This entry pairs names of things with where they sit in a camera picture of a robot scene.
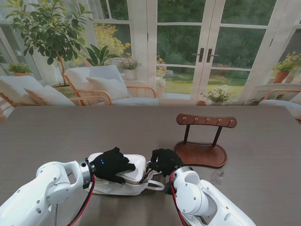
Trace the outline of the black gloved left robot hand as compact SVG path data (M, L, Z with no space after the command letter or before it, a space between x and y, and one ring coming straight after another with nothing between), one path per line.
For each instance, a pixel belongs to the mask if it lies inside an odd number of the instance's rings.
M129 163L129 159L125 157L118 147L98 155L93 161L94 175L99 179L124 184L125 179L117 174L124 171L134 171L135 165Z

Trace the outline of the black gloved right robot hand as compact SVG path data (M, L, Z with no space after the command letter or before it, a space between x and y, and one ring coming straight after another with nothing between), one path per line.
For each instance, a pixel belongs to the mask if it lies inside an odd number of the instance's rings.
M171 149L157 149L152 151L149 168L156 172L161 172L164 177L184 166L181 158Z

